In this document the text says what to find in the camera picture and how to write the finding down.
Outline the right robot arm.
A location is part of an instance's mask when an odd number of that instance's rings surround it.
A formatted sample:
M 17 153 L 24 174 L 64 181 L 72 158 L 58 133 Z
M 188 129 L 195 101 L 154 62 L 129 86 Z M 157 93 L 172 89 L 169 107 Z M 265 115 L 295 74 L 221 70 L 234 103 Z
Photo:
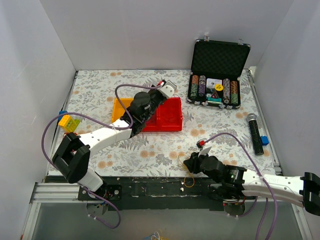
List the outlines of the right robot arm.
M 320 215 L 320 178 L 305 172 L 303 176 L 259 176 L 244 167 L 225 165 L 215 156 L 194 152 L 183 161 L 191 174 L 202 173 L 214 181 L 209 187 L 216 200 L 240 200 L 244 197 L 275 198 Z

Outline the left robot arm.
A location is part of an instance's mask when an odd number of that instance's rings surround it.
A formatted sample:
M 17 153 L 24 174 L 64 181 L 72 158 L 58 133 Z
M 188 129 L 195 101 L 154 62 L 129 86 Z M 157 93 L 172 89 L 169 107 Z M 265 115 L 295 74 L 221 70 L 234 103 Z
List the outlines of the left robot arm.
M 138 92 L 123 116 L 110 127 L 102 127 L 82 135 L 68 133 L 53 155 L 53 165 L 68 183 L 85 187 L 95 200 L 103 199 L 107 195 L 107 184 L 89 168 L 90 158 L 106 147 L 139 134 L 157 108 L 174 92 L 169 86 Z

